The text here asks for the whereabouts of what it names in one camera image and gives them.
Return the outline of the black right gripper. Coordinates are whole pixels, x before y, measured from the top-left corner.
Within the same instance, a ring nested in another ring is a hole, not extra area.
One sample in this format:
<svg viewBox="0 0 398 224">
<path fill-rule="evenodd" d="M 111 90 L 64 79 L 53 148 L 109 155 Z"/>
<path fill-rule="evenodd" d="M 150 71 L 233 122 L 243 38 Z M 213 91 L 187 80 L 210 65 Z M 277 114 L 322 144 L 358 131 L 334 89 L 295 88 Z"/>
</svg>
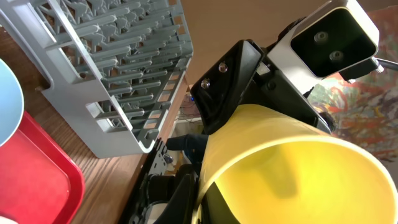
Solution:
<svg viewBox="0 0 398 224">
<path fill-rule="evenodd" d="M 328 123 L 268 58 L 267 50 L 252 40 L 233 45 L 198 81 L 190 93 L 205 134 L 213 134 L 239 105 L 260 105 L 321 131 Z"/>
</svg>

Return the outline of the yellow plastic cup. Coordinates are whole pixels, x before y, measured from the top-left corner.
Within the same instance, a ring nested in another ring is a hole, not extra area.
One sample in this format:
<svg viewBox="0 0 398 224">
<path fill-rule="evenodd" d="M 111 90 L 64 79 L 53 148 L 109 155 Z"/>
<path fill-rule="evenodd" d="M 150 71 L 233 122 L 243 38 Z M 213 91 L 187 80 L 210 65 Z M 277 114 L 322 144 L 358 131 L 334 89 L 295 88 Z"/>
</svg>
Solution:
<svg viewBox="0 0 398 224">
<path fill-rule="evenodd" d="M 371 153 L 260 105 L 211 134 L 195 220 L 396 223 L 397 189 Z"/>
</svg>

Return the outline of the light blue bowl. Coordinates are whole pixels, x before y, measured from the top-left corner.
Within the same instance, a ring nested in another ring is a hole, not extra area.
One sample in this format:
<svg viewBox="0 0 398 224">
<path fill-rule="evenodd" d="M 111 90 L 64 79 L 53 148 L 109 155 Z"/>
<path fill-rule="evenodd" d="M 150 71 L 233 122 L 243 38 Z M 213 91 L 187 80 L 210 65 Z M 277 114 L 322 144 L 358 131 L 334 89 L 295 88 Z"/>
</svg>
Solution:
<svg viewBox="0 0 398 224">
<path fill-rule="evenodd" d="M 21 85 L 9 66 L 1 60 L 1 146 L 16 132 L 24 113 Z"/>
</svg>

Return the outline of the white tissue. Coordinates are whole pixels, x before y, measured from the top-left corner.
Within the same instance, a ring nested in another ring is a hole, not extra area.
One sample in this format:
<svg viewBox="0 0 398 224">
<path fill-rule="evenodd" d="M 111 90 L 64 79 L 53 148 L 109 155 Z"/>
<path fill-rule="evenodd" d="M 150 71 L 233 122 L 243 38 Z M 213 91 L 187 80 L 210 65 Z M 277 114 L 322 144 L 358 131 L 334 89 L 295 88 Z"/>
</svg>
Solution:
<svg viewBox="0 0 398 224">
<path fill-rule="evenodd" d="M 6 217 L 0 217 L 0 224 L 18 224 L 18 222 L 15 222 L 14 220 Z"/>
</svg>

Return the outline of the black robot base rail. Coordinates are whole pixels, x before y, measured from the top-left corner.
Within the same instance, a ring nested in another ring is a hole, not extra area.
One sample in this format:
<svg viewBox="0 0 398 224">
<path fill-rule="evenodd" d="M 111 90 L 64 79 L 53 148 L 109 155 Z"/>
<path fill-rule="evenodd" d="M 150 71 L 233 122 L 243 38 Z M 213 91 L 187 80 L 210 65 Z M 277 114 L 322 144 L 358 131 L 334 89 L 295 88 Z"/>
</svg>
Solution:
<svg viewBox="0 0 398 224">
<path fill-rule="evenodd" d="M 141 168 L 119 223 L 192 222 L 198 176 L 191 164 L 165 175 L 167 147 L 158 139 Z"/>
</svg>

